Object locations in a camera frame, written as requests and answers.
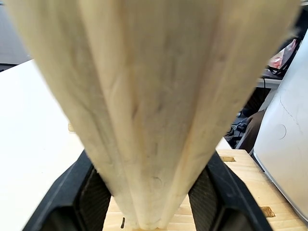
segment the desk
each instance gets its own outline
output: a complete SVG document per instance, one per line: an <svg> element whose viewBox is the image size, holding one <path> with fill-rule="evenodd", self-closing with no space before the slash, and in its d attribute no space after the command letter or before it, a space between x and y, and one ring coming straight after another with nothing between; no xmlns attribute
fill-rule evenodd
<svg viewBox="0 0 308 231"><path fill-rule="evenodd" d="M0 73L0 230L20 231L83 146L34 61Z"/></svg>
<svg viewBox="0 0 308 231"><path fill-rule="evenodd" d="M265 88L270 88L270 89L277 89L282 82L282 80L271 79L271 78L265 78L264 80L265 80ZM262 78L259 78L257 81L257 88L263 88L263 87L264 87L264 81Z"/></svg>

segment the wooden block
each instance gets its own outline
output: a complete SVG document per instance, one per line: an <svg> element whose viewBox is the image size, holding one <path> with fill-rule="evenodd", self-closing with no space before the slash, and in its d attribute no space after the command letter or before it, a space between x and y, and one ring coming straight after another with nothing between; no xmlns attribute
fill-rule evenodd
<svg viewBox="0 0 308 231"><path fill-rule="evenodd" d="M6 4L128 222L151 230L167 227L299 1Z"/></svg>

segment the white appliance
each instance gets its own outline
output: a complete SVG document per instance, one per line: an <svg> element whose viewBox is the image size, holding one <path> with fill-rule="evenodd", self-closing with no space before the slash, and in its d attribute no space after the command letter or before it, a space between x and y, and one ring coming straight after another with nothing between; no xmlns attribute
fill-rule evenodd
<svg viewBox="0 0 308 231"><path fill-rule="evenodd" d="M254 155L308 222L308 35L266 110Z"/></svg>

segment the black cable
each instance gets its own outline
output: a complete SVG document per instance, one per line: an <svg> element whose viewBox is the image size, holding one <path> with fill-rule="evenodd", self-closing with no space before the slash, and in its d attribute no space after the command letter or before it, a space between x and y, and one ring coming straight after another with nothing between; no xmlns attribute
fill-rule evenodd
<svg viewBox="0 0 308 231"><path fill-rule="evenodd" d="M263 101L265 101L265 99L266 99L265 79L264 78L262 78L262 79L263 79Z"/></svg>

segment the wood grain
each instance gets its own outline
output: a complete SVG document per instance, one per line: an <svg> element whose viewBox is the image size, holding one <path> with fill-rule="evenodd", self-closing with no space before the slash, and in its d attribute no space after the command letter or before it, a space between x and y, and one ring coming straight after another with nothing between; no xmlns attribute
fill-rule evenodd
<svg viewBox="0 0 308 231"><path fill-rule="evenodd" d="M267 220L273 230L308 231L291 205L245 150L218 150L218 153L234 157L236 162L225 164L246 184L260 207L271 209Z"/></svg>
<svg viewBox="0 0 308 231"><path fill-rule="evenodd" d="M298 1L8 0L27 47L134 228L165 228Z"/></svg>
<svg viewBox="0 0 308 231"><path fill-rule="evenodd" d="M274 231L308 231L290 204L245 150L224 150L224 147L217 146L217 152L220 156L236 159L236 162L226 164L246 184ZM123 216L112 199L103 231L122 230L120 226ZM125 223L123 231L132 231L132 228ZM196 231L188 197L184 199L167 228L160 231Z"/></svg>

